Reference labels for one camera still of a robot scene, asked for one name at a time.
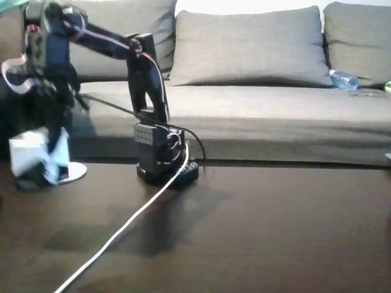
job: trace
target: sofa cushion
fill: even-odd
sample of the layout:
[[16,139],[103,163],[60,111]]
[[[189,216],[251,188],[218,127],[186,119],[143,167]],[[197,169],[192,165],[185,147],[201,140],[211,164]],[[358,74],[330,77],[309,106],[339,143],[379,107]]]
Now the sofa cushion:
[[[87,12],[89,21],[120,35],[154,33],[158,63],[166,77],[174,58],[176,0],[63,0]],[[125,79],[126,62],[71,45],[71,61],[83,79]]]
[[[126,82],[82,84],[81,93],[131,109]],[[387,165],[391,99],[352,98],[339,89],[167,86],[171,123],[193,130],[210,159],[341,162]],[[77,112],[71,134],[75,157],[135,158],[137,120],[90,103]],[[195,140],[191,153],[201,157]]]
[[331,85],[318,7],[177,16],[173,85]]
[[391,80],[391,7],[335,2],[324,10],[331,66],[384,89]]
[[0,65],[10,58],[19,58],[20,49],[20,9],[15,8],[0,15]]

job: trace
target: seat cushion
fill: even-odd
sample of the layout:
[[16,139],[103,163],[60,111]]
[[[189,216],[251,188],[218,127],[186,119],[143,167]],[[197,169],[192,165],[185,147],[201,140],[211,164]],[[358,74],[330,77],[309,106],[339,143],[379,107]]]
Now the seat cushion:
[[[83,84],[81,93],[131,109],[126,82]],[[167,84],[171,123],[193,130],[210,159],[341,162],[387,165],[391,96],[351,97],[339,89]],[[75,113],[77,157],[136,156],[137,120],[90,102]],[[200,157],[191,136],[191,153]]]

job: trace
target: round metal base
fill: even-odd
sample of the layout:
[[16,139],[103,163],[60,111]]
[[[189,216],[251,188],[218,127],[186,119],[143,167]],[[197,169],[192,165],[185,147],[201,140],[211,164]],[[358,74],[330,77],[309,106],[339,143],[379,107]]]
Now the round metal base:
[[87,167],[81,163],[70,162],[68,164],[68,178],[59,181],[60,185],[71,183],[84,177],[87,173]]

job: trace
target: black cable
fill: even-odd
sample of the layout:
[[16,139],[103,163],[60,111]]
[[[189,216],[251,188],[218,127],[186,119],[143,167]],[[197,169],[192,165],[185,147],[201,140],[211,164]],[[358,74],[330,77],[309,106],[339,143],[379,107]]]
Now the black cable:
[[151,122],[151,123],[154,123],[154,124],[156,124],[156,125],[165,126],[165,127],[174,128],[174,129],[179,129],[179,130],[183,130],[183,131],[186,131],[186,132],[190,133],[190,134],[196,139],[196,141],[198,142],[198,144],[200,145],[201,150],[202,150],[203,161],[204,161],[204,163],[206,163],[205,148],[203,147],[203,144],[202,144],[201,140],[199,139],[199,137],[197,136],[197,134],[195,134],[194,132],[192,132],[190,129],[184,128],[184,127],[181,127],[181,126],[176,126],[176,125],[164,123],[164,122],[160,122],[160,121],[158,121],[158,120],[155,120],[155,119],[152,119],[152,118],[149,118],[149,117],[145,117],[145,116],[143,116],[143,115],[140,115],[140,114],[137,114],[137,113],[135,113],[135,112],[133,112],[133,111],[130,111],[130,110],[128,110],[128,109],[125,109],[125,108],[123,108],[123,107],[121,107],[121,106],[118,106],[118,105],[116,105],[116,104],[112,104],[112,103],[107,102],[107,101],[105,101],[105,100],[103,100],[103,99],[99,99],[99,98],[96,98],[96,97],[91,96],[91,95],[88,95],[88,94],[82,94],[81,97],[82,97],[82,98],[85,98],[85,99],[92,100],[92,101],[99,102],[99,103],[101,103],[101,104],[105,104],[105,105],[110,106],[110,107],[113,107],[113,108],[115,108],[115,109],[117,109],[117,110],[120,110],[120,111],[123,111],[123,112],[125,112],[125,113],[131,114],[131,115],[135,116],[135,117],[138,118],[138,119],[144,119],[144,120],[147,120],[147,121],[149,121],[149,122]]

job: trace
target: plastic water bottle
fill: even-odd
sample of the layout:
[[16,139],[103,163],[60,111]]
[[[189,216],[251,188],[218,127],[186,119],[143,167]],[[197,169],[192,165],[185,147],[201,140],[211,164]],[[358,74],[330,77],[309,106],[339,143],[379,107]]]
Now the plastic water bottle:
[[331,69],[330,77],[332,85],[343,90],[357,90],[359,87],[359,79],[349,73]]

